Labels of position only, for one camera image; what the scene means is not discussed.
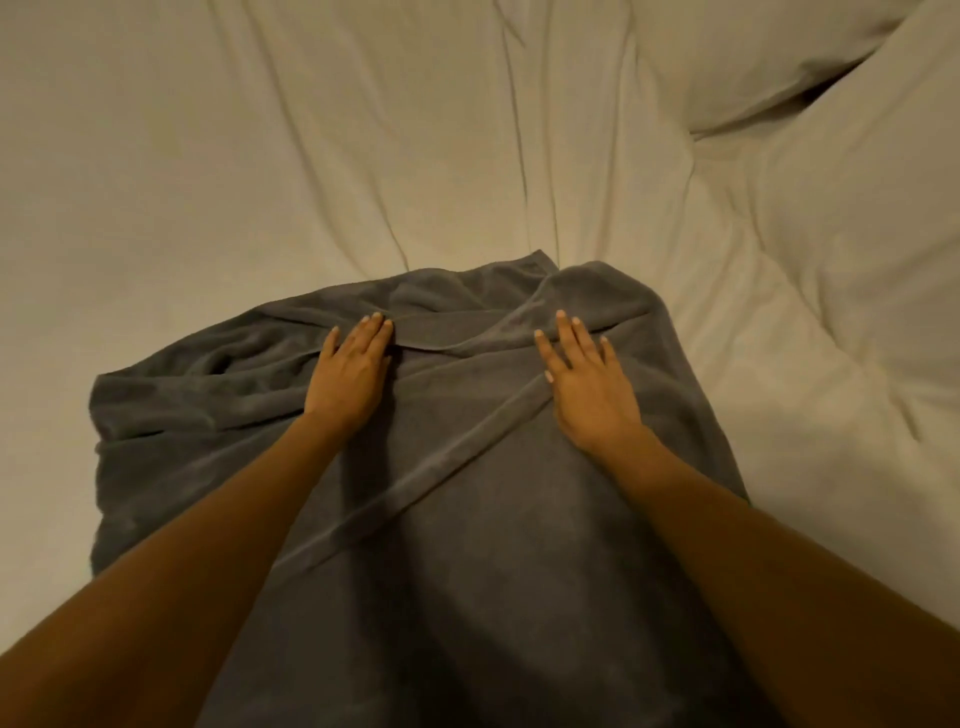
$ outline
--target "mattress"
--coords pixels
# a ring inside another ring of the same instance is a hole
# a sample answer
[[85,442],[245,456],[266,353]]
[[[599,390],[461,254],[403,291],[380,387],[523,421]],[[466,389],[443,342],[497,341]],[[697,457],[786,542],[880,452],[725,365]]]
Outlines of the mattress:
[[698,169],[625,4],[37,0],[0,69],[0,646],[88,578],[97,373],[535,250],[655,289],[754,503],[960,624],[955,471]]

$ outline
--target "bed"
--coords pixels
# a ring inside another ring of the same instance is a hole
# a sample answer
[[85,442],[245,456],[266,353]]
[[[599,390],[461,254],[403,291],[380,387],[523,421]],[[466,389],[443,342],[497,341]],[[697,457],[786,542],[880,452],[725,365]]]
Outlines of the bed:
[[95,375],[536,250],[657,290],[754,503],[960,625],[960,8],[684,1],[5,4],[0,646],[89,578]]

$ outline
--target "pillowcase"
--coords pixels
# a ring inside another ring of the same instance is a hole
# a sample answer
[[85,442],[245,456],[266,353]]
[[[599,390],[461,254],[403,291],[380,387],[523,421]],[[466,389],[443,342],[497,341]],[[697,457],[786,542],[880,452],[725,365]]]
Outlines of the pillowcase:
[[960,471],[960,4],[927,0],[745,166],[765,249]]
[[869,56],[922,0],[631,0],[639,52],[695,133]]

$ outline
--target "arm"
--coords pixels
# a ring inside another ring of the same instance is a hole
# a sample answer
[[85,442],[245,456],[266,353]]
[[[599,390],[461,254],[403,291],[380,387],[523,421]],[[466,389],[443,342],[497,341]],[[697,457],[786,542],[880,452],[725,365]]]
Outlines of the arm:
[[294,518],[380,400],[379,314],[324,342],[303,415],[0,657],[0,726],[192,725]]
[[538,332],[558,422],[643,511],[793,725],[960,720],[960,634],[697,473],[646,428],[610,342]]

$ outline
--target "gray fabric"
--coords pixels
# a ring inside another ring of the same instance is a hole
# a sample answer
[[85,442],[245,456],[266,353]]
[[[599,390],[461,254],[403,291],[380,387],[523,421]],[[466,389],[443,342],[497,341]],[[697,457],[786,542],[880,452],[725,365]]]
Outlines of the gray fabric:
[[545,255],[267,303],[97,379],[102,570],[268,447],[331,327],[396,378],[298,518],[203,726],[776,725],[644,519],[552,416],[533,331],[617,347],[663,442],[744,496],[660,299]]

